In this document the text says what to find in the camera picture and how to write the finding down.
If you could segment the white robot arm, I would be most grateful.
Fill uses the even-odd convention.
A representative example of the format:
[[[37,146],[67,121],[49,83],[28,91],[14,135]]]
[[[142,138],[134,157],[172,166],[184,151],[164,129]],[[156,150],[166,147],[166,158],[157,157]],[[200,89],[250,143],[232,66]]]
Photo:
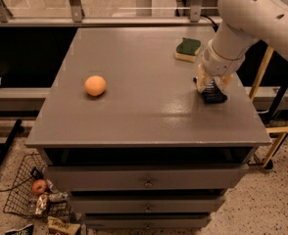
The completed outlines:
[[[217,0],[221,24],[201,56],[197,90],[223,90],[261,40],[288,61],[288,0]]]

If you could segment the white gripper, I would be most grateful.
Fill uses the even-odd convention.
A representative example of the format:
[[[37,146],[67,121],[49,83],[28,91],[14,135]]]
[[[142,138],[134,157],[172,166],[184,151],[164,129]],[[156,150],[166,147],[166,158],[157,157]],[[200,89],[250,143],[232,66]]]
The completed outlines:
[[[199,93],[209,91],[212,76],[222,76],[219,89],[225,90],[235,73],[245,60],[244,56],[236,59],[226,59],[216,53],[213,48],[213,41],[210,40],[201,55],[202,64],[197,70],[197,90]]]

